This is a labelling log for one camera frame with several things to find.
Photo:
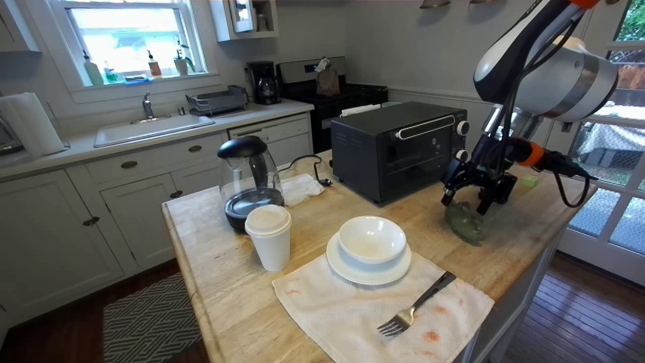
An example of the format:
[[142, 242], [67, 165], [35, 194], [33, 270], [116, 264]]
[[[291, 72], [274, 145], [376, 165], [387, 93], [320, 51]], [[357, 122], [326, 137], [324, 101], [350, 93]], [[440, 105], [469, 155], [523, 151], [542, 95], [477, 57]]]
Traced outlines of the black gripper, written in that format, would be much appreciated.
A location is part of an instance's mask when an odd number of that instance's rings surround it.
[[469, 160], [456, 155], [442, 177], [442, 204], [451, 206], [456, 191], [466, 186], [479, 187], [476, 211], [482, 216], [492, 204], [506, 204], [519, 182], [517, 175], [509, 174], [506, 151], [509, 146], [503, 140], [482, 134]]

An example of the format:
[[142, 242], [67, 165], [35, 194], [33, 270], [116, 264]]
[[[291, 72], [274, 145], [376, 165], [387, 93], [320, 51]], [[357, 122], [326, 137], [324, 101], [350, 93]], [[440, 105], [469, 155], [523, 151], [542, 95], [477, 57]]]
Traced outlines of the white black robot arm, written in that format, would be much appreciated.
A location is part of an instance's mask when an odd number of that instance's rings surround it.
[[496, 102], [488, 128], [469, 157], [456, 155], [443, 174], [443, 206], [457, 190], [479, 187], [477, 211], [505, 204], [517, 184], [515, 163], [548, 169], [562, 202], [578, 208], [593, 175], [560, 151], [551, 151], [513, 128], [513, 114], [531, 118], [581, 121], [613, 95], [618, 70], [586, 49], [566, 41], [598, 0], [537, 0], [479, 58], [473, 86], [482, 101]]

